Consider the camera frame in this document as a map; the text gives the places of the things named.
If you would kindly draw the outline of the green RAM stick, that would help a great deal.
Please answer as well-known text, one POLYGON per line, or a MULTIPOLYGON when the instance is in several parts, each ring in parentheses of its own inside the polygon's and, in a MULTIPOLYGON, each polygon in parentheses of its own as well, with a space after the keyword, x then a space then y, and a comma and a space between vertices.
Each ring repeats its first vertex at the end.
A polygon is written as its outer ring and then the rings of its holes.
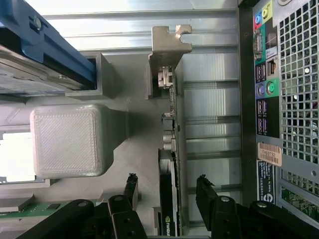
POLYGON ((32 217, 46 217, 67 205, 69 201, 33 202, 18 212, 0 213, 0 220, 21 220, 32 217))

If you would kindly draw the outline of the grey printed parts rack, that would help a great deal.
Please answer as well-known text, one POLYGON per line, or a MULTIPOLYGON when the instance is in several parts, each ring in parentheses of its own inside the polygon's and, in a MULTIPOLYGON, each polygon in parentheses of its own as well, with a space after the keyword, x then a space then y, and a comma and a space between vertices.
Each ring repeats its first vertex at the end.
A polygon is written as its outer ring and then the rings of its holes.
POLYGON ((27 182, 0 177, 0 201, 98 199, 121 192, 135 173, 137 212, 153 236, 160 207, 161 115, 168 98, 146 98, 147 54, 101 59, 104 79, 115 82, 112 99, 46 96, 0 106, 0 139, 4 133, 30 132, 36 174, 27 182))

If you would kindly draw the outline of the open black PC case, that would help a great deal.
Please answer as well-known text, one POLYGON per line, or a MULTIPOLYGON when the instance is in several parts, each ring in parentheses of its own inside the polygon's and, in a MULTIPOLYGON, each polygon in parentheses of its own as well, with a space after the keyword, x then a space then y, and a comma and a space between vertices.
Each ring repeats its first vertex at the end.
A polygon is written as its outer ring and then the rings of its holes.
POLYGON ((319 0, 238 0, 244 202, 319 229, 319 0))

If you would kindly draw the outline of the hard disk with blue caddy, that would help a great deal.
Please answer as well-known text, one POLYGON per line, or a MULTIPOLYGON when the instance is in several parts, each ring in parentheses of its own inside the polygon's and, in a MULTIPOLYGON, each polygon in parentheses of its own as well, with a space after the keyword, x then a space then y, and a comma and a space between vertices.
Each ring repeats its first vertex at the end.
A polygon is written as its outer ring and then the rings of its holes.
POLYGON ((0 95, 60 95, 97 87, 95 64, 25 0, 0 0, 0 95))

